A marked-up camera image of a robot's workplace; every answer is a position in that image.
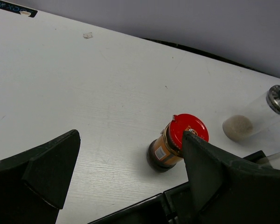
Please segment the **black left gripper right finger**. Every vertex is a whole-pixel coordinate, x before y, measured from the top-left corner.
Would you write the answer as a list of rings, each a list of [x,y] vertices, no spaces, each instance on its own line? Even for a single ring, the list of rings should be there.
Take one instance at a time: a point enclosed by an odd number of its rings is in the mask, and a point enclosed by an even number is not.
[[[280,224],[280,170],[185,131],[182,154],[195,224]]]

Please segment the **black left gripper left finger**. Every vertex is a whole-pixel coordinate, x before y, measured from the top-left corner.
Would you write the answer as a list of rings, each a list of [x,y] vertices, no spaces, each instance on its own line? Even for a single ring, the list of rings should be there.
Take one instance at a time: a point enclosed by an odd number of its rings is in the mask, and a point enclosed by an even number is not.
[[[63,209],[81,139],[70,130],[0,160],[0,224],[54,224]]]

